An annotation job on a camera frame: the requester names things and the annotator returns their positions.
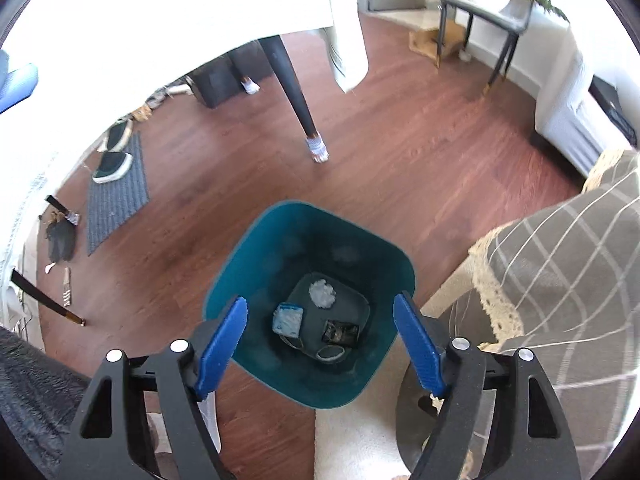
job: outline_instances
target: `table leg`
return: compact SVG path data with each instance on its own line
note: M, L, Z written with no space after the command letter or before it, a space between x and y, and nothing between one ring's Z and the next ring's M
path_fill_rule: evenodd
M442 59L442 43L444 42L444 31L447 27L447 4L440 3L440 28L438 30L438 45L436 48L436 68L440 68Z
M465 32L465 44L462 46L462 49L466 49L466 44L469 43L469 35L471 34L471 25L474 22L473 14L469 13L469 21L466 22L466 32Z
M513 53L516 51L516 46L518 44L518 40L520 39L519 36L514 36L513 39L511 40L511 50L509 51L509 57L507 57L507 63L504 66L504 75L502 76L502 79L507 79L507 71L509 70L509 67L511 66L511 60L513 59Z
M65 216L65 219L68 222L71 222L73 225L78 225L78 222L80 220L80 215L78 213L74 213L72 211L69 211L69 209L64 207L58 201L58 199L56 199L54 196L47 195L47 197L44 200L49 202L54 207L54 209L56 209L57 211L60 211Z
M282 43L282 38L280 36L271 36L270 38L262 38L259 41L269 60L271 68L273 68L284 93L291 103L293 111L296 113L302 125L302 129L305 131L306 144L309 146L309 150L311 150L314 161L327 161L329 154L327 153L324 142L322 142L320 133L316 130L314 120L311 118L305 96L300 88L300 83L293 69L289 54Z
M506 41L504 42L504 46L500 53L500 57L498 58L498 62L495 64L494 71L491 73L489 82L484 87L484 90L482 90L482 95L487 95L489 93L491 86L494 84L495 78L498 77L498 72L500 72L500 69L502 68L502 64L504 63L504 58L507 56L507 51L510 49L511 43L512 43L511 35L508 35Z
M21 288L25 294L31 296L38 303L43 304L47 308L50 308L55 313L60 314L60 316L64 316L67 319L70 319L74 323L84 326L86 321L79 316L76 316L70 310L67 310L65 307L60 305L59 303L52 300L49 296L47 296L44 292L42 292L39 288L37 288L33 283L27 280L23 275L17 272L15 269L11 273L11 281L15 283L19 288Z

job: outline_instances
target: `white sock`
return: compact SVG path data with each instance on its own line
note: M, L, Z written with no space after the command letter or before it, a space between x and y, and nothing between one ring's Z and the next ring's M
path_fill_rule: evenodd
M249 77L246 80L241 80L240 82L244 87L244 91L247 92L249 95L255 94L260 89L260 87L256 83L254 83Z

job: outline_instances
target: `black sneaker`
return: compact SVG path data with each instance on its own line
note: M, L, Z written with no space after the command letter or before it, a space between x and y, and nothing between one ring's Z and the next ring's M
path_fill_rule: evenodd
M98 147L98 152L121 152L129 142L133 131L133 121L127 119L122 123L114 124L107 131L102 144Z
M94 171L92 179L96 184L105 184L119 180L127 174L133 156L124 152L104 152L100 160L100 166Z

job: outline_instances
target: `black trash bag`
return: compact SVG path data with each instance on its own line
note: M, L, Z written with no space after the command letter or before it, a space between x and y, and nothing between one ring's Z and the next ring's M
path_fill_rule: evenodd
M89 382L0 327L0 415L48 480L58 474L71 423Z
M49 259L52 263L60 260L69 261L76 250L76 226L65 216L53 214L46 229L49 240Z

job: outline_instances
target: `gray doormat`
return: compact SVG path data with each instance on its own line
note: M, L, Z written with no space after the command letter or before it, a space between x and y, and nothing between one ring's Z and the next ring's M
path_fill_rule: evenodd
M106 184L96 184L93 180L89 183L86 208L89 254L149 202L140 133L131 136L124 151L133 156L131 168L124 177Z

